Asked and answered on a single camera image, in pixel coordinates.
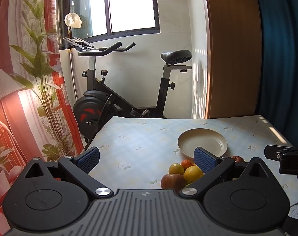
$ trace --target table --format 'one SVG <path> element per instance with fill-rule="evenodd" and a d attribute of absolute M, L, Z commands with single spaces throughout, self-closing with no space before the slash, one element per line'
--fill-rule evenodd
<path fill-rule="evenodd" d="M 289 197 L 298 202 L 295 175 L 280 175 L 279 162 L 264 157 L 267 144 L 291 146 L 264 117 L 259 115 L 224 119 L 135 119 L 112 117 L 91 143 L 100 150 L 100 162 L 89 173 L 114 192 L 118 188 L 160 189 L 161 178 L 172 163 L 186 159 L 177 146 L 186 130 L 207 128 L 222 134 L 226 155 L 239 155 L 248 162 L 260 157 Z"/>

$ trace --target bike handlebar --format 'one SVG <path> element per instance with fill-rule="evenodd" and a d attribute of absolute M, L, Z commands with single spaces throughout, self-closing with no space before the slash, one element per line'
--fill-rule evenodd
<path fill-rule="evenodd" d="M 117 42 L 113 44 L 111 47 L 105 48 L 104 50 L 83 50 L 83 51 L 78 51 L 78 56 L 105 56 L 116 49 L 118 49 L 120 46 L 122 46 L 121 42 Z"/>
<path fill-rule="evenodd" d="M 128 45 L 125 48 L 116 49 L 114 52 L 125 52 L 127 50 L 130 50 L 132 47 L 134 47 L 136 44 L 133 42 L 132 44 Z M 98 51 L 105 51 L 107 48 L 97 48 Z"/>

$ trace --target sunlight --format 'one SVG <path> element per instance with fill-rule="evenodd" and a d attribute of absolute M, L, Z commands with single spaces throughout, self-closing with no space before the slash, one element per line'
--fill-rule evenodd
<path fill-rule="evenodd" d="M 284 138 L 279 134 L 279 132 L 274 127 L 269 127 L 273 134 L 281 141 L 282 144 L 287 144 Z"/>
<path fill-rule="evenodd" d="M 105 34 L 107 32 L 104 6 L 104 0 L 90 0 L 93 35 Z"/>
<path fill-rule="evenodd" d="M 153 0 L 110 0 L 110 7 L 113 32 L 155 27 Z"/>

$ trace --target bike seat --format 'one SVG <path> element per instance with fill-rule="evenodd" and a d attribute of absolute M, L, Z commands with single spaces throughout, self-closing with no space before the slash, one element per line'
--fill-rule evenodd
<path fill-rule="evenodd" d="M 176 52 L 164 52 L 161 54 L 161 58 L 165 63 L 176 65 L 178 63 L 184 63 L 191 59 L 191 52 L 189 50 L 182 50 Z"/>

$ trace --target blue curtain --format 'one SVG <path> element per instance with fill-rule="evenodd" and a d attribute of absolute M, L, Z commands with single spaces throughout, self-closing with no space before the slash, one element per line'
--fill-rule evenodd
<path fill-rule="evenodd" d="M 258 0 L 262 76 L 257 114 L 298 146 L 298 0 Z"/>

